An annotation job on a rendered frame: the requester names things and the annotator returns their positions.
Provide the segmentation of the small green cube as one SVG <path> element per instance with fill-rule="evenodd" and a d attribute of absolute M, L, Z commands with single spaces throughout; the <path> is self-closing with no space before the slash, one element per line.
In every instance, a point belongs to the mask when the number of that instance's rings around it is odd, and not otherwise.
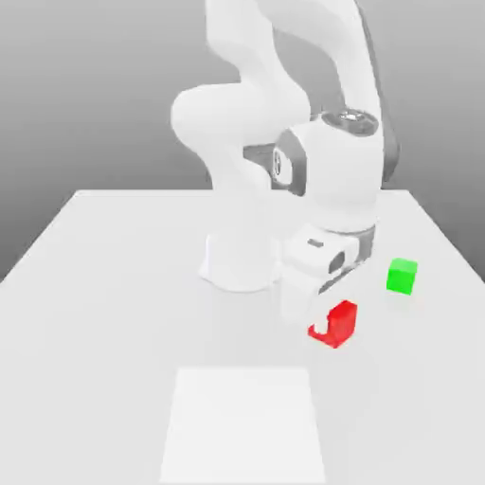
<path fill-rule="evenodd" d="M 413 260 L 395 258 L 391 261 L 386 280 L 389 291 L 410 296 L 413 291 L 418 263 Z"/>

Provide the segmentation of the small red cube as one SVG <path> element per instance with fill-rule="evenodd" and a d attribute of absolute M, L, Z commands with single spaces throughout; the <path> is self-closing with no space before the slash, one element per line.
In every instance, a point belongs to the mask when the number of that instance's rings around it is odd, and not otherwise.
<path fill-rule="evenodd" d="M 333 307 L 326 317 L 326 324 L 321 322 L 308 327 L 307 334 L 325 345 L 337 349 L 354 333 L 357 317 L 357 305 L 342 300 Z"/>

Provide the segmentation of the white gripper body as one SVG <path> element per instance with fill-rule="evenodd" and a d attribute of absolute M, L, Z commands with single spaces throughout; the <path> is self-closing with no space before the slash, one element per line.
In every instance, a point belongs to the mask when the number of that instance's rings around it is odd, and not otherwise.
<path fill-rule="evenodd" d="M 312 275 L 294 266 L 281 270 L 279 308 L 282 319 L 290 324 L 310 326 L 310 310 L 316 301 L 327 301 L 331 309 L 345 298 L 341 282 L 352 278 L 356 265 L 338 270 L 334 276 Z"/>

